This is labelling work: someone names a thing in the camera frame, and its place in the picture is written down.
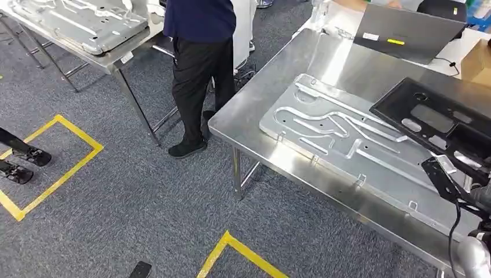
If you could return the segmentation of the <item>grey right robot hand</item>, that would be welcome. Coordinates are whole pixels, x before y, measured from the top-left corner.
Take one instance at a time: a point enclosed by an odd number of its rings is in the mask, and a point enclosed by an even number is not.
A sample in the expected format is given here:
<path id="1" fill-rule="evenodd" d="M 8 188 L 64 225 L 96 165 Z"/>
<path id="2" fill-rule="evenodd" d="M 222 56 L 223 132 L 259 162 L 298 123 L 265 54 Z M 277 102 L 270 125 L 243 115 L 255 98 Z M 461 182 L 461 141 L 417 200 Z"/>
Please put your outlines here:
<path id="1" fill-rule="evenodd" d="M 461 186 L 453 177 L 454 165 L 445 155 L 426 159 L 422 168 L 440 197 L 456 208 L 456 220 L 452 225 L 452 231 L 456 229 L 462 211 L 465 210 L 480 219 L 477 232 L 490 232 L 490 180 L 486 185 L 473 181 L 469 188 Z"/>

